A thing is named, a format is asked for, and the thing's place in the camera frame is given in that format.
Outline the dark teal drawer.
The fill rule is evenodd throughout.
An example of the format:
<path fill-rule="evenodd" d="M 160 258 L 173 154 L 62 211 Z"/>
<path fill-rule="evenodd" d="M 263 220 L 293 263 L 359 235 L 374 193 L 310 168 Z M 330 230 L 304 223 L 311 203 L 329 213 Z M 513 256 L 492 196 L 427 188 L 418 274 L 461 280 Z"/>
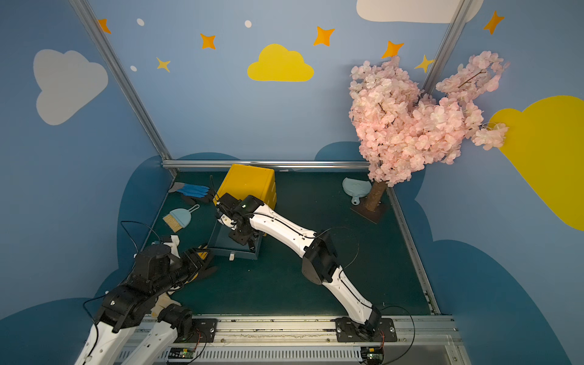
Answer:
<path fill-rule="evenodd" d="M 256 251 L 250 252 L 248 246 L 242 246 L 229 238 L 230 232 L 230 228 L 217 221 L 208 243 L 208 248 L 214 253 L 214 255 L 226 256 L 231 261 L 234 261 L 235 259 L 257 260 L 259 258 L 259 249 L 261 247 L 263 234 L 260 234 L 258 231 Z"/>

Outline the yellow drawer cabinet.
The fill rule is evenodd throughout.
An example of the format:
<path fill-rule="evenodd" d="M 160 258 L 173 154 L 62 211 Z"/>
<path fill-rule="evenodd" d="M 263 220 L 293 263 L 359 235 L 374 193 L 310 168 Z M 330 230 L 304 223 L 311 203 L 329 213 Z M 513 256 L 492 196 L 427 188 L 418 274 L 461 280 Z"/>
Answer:
<path fill-rule="evenodd" d="M 228 193 L 236 199 L 255 196 L 271 209 L 277 204 L 275 171 L 268 168 L 233 164 L 228 170 L 218 192 L 215 202 Z"/>

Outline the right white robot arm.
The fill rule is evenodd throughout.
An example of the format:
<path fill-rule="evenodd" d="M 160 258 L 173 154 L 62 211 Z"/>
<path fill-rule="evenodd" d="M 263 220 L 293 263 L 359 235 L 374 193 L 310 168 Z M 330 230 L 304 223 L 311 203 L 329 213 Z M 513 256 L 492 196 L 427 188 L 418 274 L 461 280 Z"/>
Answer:
<path fill-rule="evenodd" d="M 352 284 L 327 232 L 303 228 L 251 195 L 240 200 L 226 193 L 217 201 L 216 208 L 217 220 L 231 229 L 232 240 L 252 246 L 255 235 L 267 234 L 284 243 L 302 258 L 305 278 L 326 287 L 345 308 L 360 337 L 372 339 L 377 334 L 380 310 Z"/>

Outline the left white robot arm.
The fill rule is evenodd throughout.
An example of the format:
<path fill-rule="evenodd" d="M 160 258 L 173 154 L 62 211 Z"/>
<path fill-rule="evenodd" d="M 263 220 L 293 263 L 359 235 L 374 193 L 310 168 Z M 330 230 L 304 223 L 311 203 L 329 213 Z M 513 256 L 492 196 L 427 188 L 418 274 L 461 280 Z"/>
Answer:
<path fill-rule="evenodd" d="M 212 258 L 205 246 L 175 255 L 170 246 L 159 244 L 138 253 L 129 277 L 103 296 L 76 363 L 115 363 L 159 299 L 205 272 Z M 189 339 L 194 334 L 200 335 L 201 331 L 193 324 L 193 312 L 179 304 L 164 304 L 151 332 L 123 363 L 153 364 L 175 340 Z"/>

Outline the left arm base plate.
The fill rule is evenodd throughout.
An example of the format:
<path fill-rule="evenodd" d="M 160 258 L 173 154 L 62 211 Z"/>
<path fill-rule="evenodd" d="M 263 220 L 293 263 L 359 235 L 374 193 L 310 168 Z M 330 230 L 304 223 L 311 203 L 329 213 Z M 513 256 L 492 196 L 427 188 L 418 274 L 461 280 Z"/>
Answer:
<path fill-rule="evenodd" d="M 214 318 L 191 318 L 178 328 L 176 343 L 212 343 L 217 332 L 218 320 Z"/>

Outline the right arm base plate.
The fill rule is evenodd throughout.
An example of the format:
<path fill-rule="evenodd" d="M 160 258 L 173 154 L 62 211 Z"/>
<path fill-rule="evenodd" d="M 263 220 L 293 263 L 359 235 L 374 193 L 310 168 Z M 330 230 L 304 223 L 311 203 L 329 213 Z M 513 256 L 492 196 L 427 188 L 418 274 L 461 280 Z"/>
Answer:
<path fill-rule="evenodd" d="M 334 320 L 337 342 L 397 342 L 397 330 L 389 317 L 382 317 L 375 329 L 367 329 L 365 325 L 352 321 L 349 317 L 339 317 Z"/>

